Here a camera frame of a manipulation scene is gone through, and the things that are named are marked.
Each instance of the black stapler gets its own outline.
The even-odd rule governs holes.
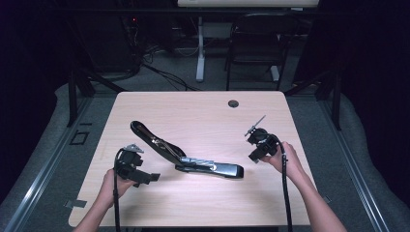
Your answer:
[[[225,178],[244,178],[244,167],[231,163],[188,158],[181,148],[157,137],[138,121],[131,122],[131,130],[158,154],[174,163],[175,169],[179,171],[215,174]]]

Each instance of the chair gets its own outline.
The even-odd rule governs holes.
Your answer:
[[[232,24],[228,54],[226,90],[231,65],[280,66],[279,90],[289,44],[298,30],[298,19],[291,14],[245,14]]]

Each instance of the gray floor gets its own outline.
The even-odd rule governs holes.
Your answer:
[[[301,42],[294,44],[281,91],[291,88],[302,47]],[[195,81],[196,54],[187,56],[178,52],[158,52],[154,54],[150,65],[176,74],[201,90],[223,91],[224,53],[211,47],[206,51],[205,80],[202,83]],[[234,73],[240,74],[241,71],[238,69]],[[249,77],[253,74],[256,76],[251,78],[269,78],[261,70],[249,71]],[[130,91],[177,91],[163,77],[145,68],[141,68],[136,76],[115,83]],[[96,96],[92,99],[79,96],[79,118],[70,129],[66,128],[69,122],[67,85],[56,91],[58,104],[50,123],[32,158],[0,207],[1,231],[72,230],[68,225],[71,209],[64,205],[68,200],[76,199],[115,101],[112,91],[99,83],[93,84],[97,90]],[[342,98],[342,131],[337,131],[329,121],[328,103],[316,101],[311,94],[314,89],[314,86],[309,87],[287,100],[319,192],[331,200],[329,205],[348,231],[408,230],[409,209],[389,191],[383,178],[372,166],[366,137],[354,107],[348,99]],[[70,145],[76,131],[88,133],[83,145]],[[115,229],[102,228],[101,231]],[[282,227],[279,231],[286,231],[286,228]],[[294,226],[294,231],[310,229],[308,226]]]

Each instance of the cable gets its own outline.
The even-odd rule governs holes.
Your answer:
[[[196,87],[190,86],[190,85],[187,84],[181,77],[178,77],[178,76],[176,76],[175,74],[172,74],[172,73],[169,73],[169,72],[160,71],[160,70],[158,70],[158,69],[156,69],[156,68],[154,68],[154,67],[148,66],[148,65],[146,65],[146,64],[142,64],[141,66],[147,68],[148,70],[151,70],[151,71],[153,71],[153,72],[155,72],[155,73],[158,73],[158,74],[162,75],[162,77],[164,77],[164,78],[169,82],[169,84],[171,84],[171,85],[172,85],[176,90],[178,90],[178,91],[179,91],[179,89],[178,89],[172,82],[170,82],[170,81],[173,81],[173,82],[175,82],[175,83],[177,83],[177,84],[180,84],[180,85],[184,86],[184,87],[185,87],[185,91],[188,91],[188,90],[201,91],[200,89],[198,89],[198,88],[196,88]]]
[[[292,214],[290,210],[290,202],[289,202],[289,193],[287,191],[287,176],[286,176],[286,152],[284,151],[283,145],[281,142],[278,143],[280,146],[280,151],[282,153],[282,185],[283,185],[283,196],[284,196],[284,204],[286,207],[286,217],[287,217],[287,231],[292,232]]]
[[[114,195],[114,210],[115,210],[115,229],[117,232],[121,232],[121,225],[120,225],[120,205],[119,205],[119,195],[118,195],[118,188],[117,188],[117,159],[121,152],[124,149],[120,149],[115,156],[114,161],[114,191],[112,194]]]
[[[111,82],[116,82],[116,81],[120,81],[120,80],[125,80],[125,79],[130,79],[131,77],[135,76],[138,73],[137,70],[133,70],[130,72],[127,72],[123,75],[119,75],[119,76],[115,76],[115,77],[107,77],[107,76],[103,76],[101,74],[101,76],[104,77],[104,79],[109,80]]]

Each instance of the table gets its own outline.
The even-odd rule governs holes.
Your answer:
[[[315,8],[319,0],[178,0],[178,7],[184,8]],[[204,81],[205,55],[204,55],[204,24],[202,17],[198,19],[198,65],[196,66],[196,81]],[[278,80],[278,68],[271,68],[273,80]]]
[[[228,102],[239,103],[231,107]],[[304,149],[286,99],[281,92],[123,92],[118,95],[77,199],[69,224],[76,226],[98,194],[103,175],[112,168],[118,150],[135,143],[144,160],[139,170],[161,173],[157,182],[130,188],[120,199],[122,226],[276,226],[286,225],[281,175],[273,166],[255,164],[248,155],[255,149],[244,134],[257,126],[293,144],[311,177]],[[188,157],[239,164],[243,179],[184,173],[157,154],[130,129],[143,123],[156,136],[180,147]],[[309,224],[306,207],[288,181],[294,224]],[[101,226],[113,226],[111,208]]]

